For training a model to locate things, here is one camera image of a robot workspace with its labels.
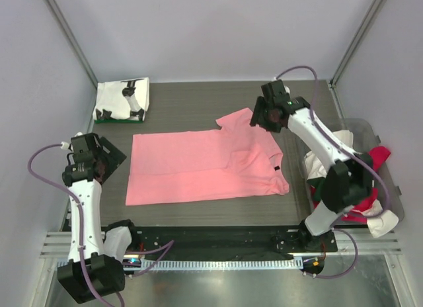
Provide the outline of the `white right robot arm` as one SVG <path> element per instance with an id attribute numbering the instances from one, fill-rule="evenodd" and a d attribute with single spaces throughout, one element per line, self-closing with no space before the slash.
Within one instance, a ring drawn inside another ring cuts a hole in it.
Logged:
<path id="1" fill-rule="evenodd" d="M 261 91 L 250 125 L 269 132 L 290 130 L 319 158 L 327 173 L 321 201 L 298 226 L 299 246 L 313 251 L 339 217 L 371 196 L 373 160 L 368 153 L 344 145 L 320 122 L 304 98 L 290 97 L 282 81 L 265 83 Z"/>

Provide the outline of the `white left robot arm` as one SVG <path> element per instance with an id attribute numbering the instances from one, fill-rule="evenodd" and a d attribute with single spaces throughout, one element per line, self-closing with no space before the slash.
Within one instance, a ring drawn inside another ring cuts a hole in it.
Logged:
<path id="1" fill-rule="evenodd" d="M 65 167 L 62 180 L 71 204 L 71 247 L 67 264 L 58 269 L 58 281 L 83 304 L 124 289 L 123 256 L 136 252 L 141 238 L 131 231 L 130 220 L 101 230 L 102 185 L 126 155 L 95 133 L 72 137 L 70 148 L 73 163 Z"/>

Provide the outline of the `pink t shirt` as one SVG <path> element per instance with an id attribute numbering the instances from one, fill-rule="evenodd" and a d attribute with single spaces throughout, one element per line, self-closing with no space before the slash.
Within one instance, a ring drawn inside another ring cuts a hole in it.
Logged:
<path id="1" fill-rule="evenodd" d="M 286 195 L 283 152 L 249 108 L 217 129 L 133 136 L 127 206 Z"/>

